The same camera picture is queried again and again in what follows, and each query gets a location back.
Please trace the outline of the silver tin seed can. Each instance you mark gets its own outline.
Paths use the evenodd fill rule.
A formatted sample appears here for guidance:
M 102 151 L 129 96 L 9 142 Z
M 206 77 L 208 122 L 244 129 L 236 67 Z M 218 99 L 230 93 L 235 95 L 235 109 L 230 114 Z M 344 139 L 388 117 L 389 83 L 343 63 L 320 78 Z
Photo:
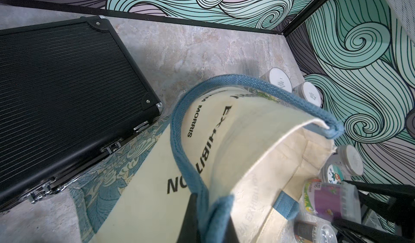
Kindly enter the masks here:
M 352 145 L 338 146 L 330 160 L 339 167 L 345 176 L 362 176 L 364 174 L 362 157 Z

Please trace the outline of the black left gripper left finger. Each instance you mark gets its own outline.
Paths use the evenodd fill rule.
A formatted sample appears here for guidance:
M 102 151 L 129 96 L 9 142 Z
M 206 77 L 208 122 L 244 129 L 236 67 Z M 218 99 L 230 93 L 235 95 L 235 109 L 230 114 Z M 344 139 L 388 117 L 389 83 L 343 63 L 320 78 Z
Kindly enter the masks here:
M 190 195 L 177 243 L 198 243 L 200 232 L 197 220 L 197 194 Z

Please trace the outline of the clear jar cartoon leaf lid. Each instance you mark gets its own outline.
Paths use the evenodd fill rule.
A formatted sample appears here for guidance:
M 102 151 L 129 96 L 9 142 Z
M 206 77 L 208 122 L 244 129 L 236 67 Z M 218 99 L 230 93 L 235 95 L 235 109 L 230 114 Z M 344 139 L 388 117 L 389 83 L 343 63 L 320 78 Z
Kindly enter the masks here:
M 341 184 L 344 180 L 341 169 L 335 164 L 325 164 L 319 173 L 322 182 L 330 184 Z

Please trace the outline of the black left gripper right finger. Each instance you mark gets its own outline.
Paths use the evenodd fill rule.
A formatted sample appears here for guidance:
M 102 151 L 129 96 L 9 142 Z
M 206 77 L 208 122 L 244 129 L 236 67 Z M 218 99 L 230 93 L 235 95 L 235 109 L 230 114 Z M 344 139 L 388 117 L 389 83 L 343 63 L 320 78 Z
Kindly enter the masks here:
M 223 243 L 239 243 L 239 239 L 232 221 L 232 218 L 229 218 L 227 229 L 225 231 L 225 236 Z

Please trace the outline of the clear jar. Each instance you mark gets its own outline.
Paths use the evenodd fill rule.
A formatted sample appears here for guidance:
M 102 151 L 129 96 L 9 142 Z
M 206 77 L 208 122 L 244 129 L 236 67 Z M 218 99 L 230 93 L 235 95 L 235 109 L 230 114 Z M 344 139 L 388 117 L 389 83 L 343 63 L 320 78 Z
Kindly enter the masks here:
M 338 243 L 335 231 L 329 224 L 296 221 L 294 235 L 298 243 Z

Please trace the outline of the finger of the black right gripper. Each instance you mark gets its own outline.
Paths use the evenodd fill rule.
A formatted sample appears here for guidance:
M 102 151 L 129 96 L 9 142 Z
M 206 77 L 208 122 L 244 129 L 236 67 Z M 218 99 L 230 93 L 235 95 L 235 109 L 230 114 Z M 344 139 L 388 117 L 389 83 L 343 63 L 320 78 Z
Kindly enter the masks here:
M 344 182 L 354 185 L 358 190 L 365 192 L 387 195 L 394 198 L 415 198 L 415 187 L 411 185 L 367 184 L 349 180 L 345 180 Z
M 331 225 L 338 231 L 339 243 L 414 243 L 413 240 L 341 218 L 335 218 Z

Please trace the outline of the cream canvas tote bag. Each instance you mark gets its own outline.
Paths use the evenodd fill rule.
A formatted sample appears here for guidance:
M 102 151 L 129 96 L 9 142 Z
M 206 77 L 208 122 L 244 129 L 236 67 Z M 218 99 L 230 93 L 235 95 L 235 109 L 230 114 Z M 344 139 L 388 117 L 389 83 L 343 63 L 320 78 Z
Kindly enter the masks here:
M 197 194 L 199 243 L 278 243 L 344 126 L 246 75 L 188 90 L 172 114 L 70 188 L 84 243 L 176 243 Z

